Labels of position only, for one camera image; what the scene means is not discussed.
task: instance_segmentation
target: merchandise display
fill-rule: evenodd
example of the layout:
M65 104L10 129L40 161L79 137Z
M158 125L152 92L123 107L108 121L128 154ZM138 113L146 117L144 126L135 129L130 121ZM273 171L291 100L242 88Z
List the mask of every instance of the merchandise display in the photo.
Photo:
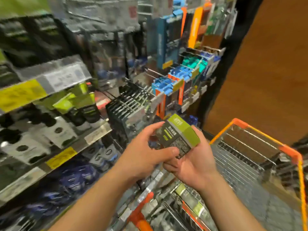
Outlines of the merchandise display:
M225 50L204 35L232 33L235 2L0 0L0 229L50 228L149 124L166 120L151 148L196 146L185 110ZM166 175L127 190L109 228Z

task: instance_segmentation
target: shopping cart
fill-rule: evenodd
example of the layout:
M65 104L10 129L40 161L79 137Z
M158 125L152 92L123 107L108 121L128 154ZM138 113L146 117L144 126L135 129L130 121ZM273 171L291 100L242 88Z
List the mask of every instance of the shopping cart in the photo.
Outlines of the shopping cart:
M297 151L239 119L229 123L210 144L219 172L265 229L307 231L302 156ZM156 208L164 209L153 209L146 216L148 221L166 211L163 224L176 221L179 230L217 230L195 190L178 181L166 193L156 197Z

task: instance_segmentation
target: person's left hand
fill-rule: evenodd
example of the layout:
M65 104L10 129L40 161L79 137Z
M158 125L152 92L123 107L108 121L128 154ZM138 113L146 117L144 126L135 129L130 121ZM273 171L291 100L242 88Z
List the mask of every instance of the person's left hand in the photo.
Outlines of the person's left hand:
M158 122L144 128L127 146L114 168L130 178L133 183L149 176L155 166L161 162L172 159L179 154L177 147L168 147L160 150L148 146L149 137L155 134L164 122Z

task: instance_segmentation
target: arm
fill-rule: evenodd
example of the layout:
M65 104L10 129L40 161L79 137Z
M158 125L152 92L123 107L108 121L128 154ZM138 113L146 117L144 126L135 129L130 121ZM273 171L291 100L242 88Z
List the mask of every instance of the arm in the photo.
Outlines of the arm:
M106 173L49 231L105 230L122 194L137 180L149 176L154 167L179 154L176 147L153 150L149 136L164 122L147 126L127 146L112 169Z
M198 191L220 231L265 231L217 171L203 133L193 128L200 144L181 159L166 161L164 168Z

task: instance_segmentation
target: hand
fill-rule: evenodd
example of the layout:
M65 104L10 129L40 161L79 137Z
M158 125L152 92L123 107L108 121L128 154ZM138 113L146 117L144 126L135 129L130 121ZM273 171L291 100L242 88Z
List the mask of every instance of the hand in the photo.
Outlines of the hand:
M175 158L179 154L177 147L155 150L148 146L149 137L163 124L164 122L158 122L144 128L114 165L113 168L120 170L122 175L132 180L132 183L149 176L157 164Z
M218 173L210 145L202 131L192 126L200 139L200 143L181 159L170 159L164 168L178 179L198 192L203 190L209 177Z

